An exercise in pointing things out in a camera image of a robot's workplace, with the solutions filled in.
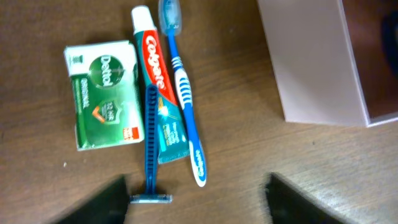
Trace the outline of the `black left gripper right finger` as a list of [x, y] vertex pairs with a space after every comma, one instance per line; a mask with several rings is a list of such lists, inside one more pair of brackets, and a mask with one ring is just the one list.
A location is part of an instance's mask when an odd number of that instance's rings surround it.
[[348, 223], [276, 172], [268, 174], [264, 196], [273, 223]]

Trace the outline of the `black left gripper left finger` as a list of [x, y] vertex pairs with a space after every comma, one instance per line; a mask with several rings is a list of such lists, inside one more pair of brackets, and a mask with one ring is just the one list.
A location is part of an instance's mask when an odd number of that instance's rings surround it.
[[51, 221], [56, 224], [123, 224], [130, 195], [126, 178], [120, 175], [82, 205]]

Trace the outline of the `blue white toothbrush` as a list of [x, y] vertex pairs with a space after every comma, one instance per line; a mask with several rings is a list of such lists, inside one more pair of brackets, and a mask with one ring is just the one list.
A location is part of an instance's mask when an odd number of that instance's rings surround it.
[[182, 30], [182, 13], [178, 0], [160, 0], [158, 5], [159, 22], [162, 33], [167, 37], [171, 64], [174, 71], [177, 97], [183, 111], [188, 134], [190, 160], [195, 181], [199, 187], [207, 182], [205, 153], [198, 134], [193, 109], [192, 88], [189, 77], [183, 67], [175, 37]]

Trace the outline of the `teal Listerine mouthwash bottle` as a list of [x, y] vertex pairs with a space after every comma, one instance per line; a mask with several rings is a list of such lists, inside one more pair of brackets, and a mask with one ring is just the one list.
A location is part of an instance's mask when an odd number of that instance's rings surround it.
[[392, 11], [381, 22], [384, 55], [392, 74], [397, 77], [397, 11]]

